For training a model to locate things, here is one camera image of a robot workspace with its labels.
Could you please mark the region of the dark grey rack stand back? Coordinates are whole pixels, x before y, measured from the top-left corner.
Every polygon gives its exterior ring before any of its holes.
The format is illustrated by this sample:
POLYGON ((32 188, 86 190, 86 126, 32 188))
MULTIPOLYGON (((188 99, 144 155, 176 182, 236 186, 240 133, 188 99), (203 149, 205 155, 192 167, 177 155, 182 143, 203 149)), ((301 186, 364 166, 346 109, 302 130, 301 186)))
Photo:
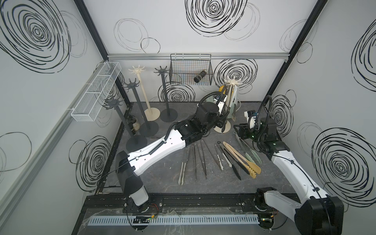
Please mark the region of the dark grey rack stand back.
POLYGON ((159 69, 155 68, 155 70, 156 71, 154 73, 157 73, 158 75, 161 76, 162 86, 163 86, 163 91, 164 91, 164 101, 166 105, 166 109, 161 112, 161 120, 164 122, 173 122, 174 120, 177 119, 178 114, 176 110, 170 109, 169 107, 169 101, 168 101, 167 89, 166 89, 166 79, 165 79, 165 75, 168 73, 168 69, 167 67, 162 68, 160 66, 159 69))

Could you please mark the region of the white handled slotted steel tongs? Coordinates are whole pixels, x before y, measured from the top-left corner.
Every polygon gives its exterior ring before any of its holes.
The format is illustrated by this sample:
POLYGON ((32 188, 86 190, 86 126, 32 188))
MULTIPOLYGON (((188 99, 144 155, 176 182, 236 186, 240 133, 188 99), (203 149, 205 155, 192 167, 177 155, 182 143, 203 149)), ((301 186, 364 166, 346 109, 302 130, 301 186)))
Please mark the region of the white handled slotted steel tongs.
POLYGON ((232 89, 231 99, 230 99, 230 114, 232 121, 236 121, 236 111, 238 104, 238 86, 234 85, 232 89))

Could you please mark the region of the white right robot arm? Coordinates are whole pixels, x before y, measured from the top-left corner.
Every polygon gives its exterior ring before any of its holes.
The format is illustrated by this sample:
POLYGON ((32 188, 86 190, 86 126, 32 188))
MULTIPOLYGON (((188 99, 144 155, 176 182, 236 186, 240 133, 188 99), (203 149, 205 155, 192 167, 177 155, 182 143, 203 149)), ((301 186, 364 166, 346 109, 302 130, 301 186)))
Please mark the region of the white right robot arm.
POLYGON ((297 162, 277 132, 272 119, 262 118, 259 129, 247 123, 234 126, 238 136, 252 139, 259 150, 276 165, 295 190, 295 201, 273 187, 257 189, 255 206, 259 210, 273 208, 292 220, 302 235, 340 235, 343 228, 344 204, 318 186, 297 162))

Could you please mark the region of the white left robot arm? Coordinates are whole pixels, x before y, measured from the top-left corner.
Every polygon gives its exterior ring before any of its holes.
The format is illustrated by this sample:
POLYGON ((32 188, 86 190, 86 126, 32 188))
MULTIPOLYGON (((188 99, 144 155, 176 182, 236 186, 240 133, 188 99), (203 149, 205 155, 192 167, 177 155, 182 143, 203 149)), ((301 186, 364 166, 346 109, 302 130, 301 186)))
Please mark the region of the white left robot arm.
POLYGON ((193 116, 173 123, 165 136, 142 149, 118 153, 115 173, 123 196, 131 198, 139 208, 148 207, 149 195, 141 175, 169 154, 201 140, 211 129, 219 127, 227 114, 224 101, 200 102, 193 116))

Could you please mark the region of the black slotted spatula tongs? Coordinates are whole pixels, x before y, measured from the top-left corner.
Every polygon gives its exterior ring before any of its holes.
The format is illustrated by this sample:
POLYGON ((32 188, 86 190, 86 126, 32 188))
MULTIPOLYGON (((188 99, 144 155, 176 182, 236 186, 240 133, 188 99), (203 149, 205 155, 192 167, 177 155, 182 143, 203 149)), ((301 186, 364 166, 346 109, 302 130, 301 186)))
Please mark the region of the black slotted spatula tongs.
POLYGON ((219 88, 219 92, 221 92, 221 96, 222 97, 225 97, 225 96, 227 96, 228 95, 228 93, 229 93, 229 85, 227 85, 227 84, 225 84, 225 85, 223 85, 223 86, 221 86, 220 88, 219 88))

